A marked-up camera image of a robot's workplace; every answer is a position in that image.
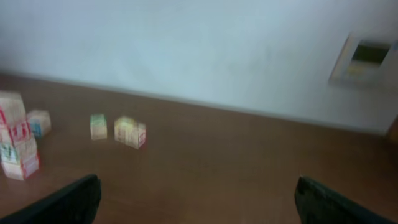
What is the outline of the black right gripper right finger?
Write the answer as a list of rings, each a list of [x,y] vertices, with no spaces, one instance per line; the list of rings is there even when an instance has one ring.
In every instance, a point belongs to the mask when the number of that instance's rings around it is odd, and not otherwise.
[[[294,199],[302,224],[395,224],[306,176],[299,177]]]

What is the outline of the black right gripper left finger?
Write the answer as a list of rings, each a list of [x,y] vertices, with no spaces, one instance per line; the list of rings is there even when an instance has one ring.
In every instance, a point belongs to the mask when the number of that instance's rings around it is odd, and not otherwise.
[[[93,223],[101,201],[101,181],[87,175],[51,195],[1,218],[1,224]]]

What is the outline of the red I wooden block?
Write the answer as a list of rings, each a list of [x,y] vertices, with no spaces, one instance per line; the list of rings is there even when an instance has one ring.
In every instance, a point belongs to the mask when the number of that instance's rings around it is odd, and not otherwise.
[[[1,125],[1,143],[8,145],[18,145],[32,137],[28,120],[18,121],[13,124]]]

